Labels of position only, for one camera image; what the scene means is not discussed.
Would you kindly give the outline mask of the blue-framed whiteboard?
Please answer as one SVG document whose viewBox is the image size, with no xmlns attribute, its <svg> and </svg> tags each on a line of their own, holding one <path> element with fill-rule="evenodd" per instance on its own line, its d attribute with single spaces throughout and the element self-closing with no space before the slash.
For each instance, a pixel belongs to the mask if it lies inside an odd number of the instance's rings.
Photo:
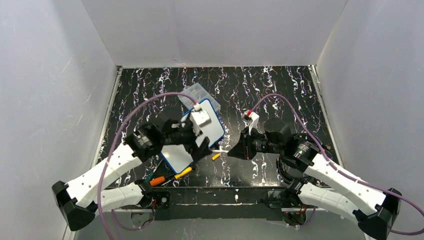
<svg viewBox="0 0 424 240">
<path fill-rule="evenodd" d="M 200 146 L 205 137 L 209 138 L 209 147 L 211 148 L 215 143 L 219 142 L 226 133 L 226 130 L 213 107 L 211 101 L 207 98 L 199 102 L 201 108 L 205 110 L 211 122 L 206 126 L 202 126 L 202 135 L 196 139 L 196 144 Z M 171 170 L 175 174 L 180 174 L 185 170 L 192 162 L 193 157 L 190 153 L 185 150 L 183 145 L 165 145 L 162 148 L 160 156 L 163 157 L 164 161 L 169 165 Z"/>
</svg>

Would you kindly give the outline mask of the yellow marker cap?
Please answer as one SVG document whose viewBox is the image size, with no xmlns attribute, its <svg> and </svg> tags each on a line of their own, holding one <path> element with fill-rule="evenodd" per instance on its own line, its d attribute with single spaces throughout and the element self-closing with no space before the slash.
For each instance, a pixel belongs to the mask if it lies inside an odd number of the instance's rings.
<svg viewBox="0 0 424 240">
<path fill-rule="evenodd" d="M 212 161 L 217 160 L 221 156 L 221 153 L 217 153 L 212 157 Z"/>
</svg>

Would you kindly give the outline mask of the white marker pen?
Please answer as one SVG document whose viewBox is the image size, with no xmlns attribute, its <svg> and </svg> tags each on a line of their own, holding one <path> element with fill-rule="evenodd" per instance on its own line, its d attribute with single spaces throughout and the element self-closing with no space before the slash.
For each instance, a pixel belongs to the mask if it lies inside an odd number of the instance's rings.
<svg viewBox="0 0 424 240">
<path fill-rule="evenodd" d="M 212 150 L 212 152 L 213 153 L 220 153 L 220 154 L 222 154 L 222 153 L 224 153 L 224 154 L 226 154 L 226 153 L 228 153 L 229 151 L 228 150 L 219 150 L 219 149 L 214 149 L 214 150 Z"/>
</svg>

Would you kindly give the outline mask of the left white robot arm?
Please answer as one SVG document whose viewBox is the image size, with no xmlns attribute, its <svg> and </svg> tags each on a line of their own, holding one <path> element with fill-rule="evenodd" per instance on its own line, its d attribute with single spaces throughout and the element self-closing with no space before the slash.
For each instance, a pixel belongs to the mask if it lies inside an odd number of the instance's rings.
<svg viewBox="0 0 424 240">
<path fill-rule="evenodd" d="M 162 129 L 154 123 L 146 123 L 93 168 L 81 176 L 51 187 L 55 203 L 71 231 L 78 231 L 90 224 L 99 214 L 128 205 L 139 205 L 149 196 L 152 187 L 146 180 L 138 180 L 124 187 L 107 190 L 111 183 L 125 172 L 142 165 L 158 155 L 164 146 L 183 145 L 192 160 L 200 160 L 210 154 L 210 140 L 203 129 L 212 120 L 190 116 L 187 119 L 167 120 Z"/>
</svg>

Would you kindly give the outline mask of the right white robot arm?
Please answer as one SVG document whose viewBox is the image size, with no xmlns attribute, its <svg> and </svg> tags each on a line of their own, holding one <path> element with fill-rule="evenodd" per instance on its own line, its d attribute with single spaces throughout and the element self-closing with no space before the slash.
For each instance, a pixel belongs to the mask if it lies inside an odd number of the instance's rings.
<svg viewBox="0 0 424 240">
<path fill-rule="evenodd" d="M 384 192 L 361 184 L 355 175 L 327 161 L 311 138 L 302 138 L 280 119 L 267 120 L 264 133 L 259 133 L 255 125 L 256 121 L 250 121 L 240 132 L 238 143 L 229 150 L 228 156 L 251 160 L 257 153 L 278 154 L 279 167 L 286 164 L 333 189 L 299 182 L 292 190 L 301 203 L 338 214 L 357 224 L 364 234 L 375 240 L 388 238 L 399 214 L 399 191 L 390 188 Z"/>
</svg>

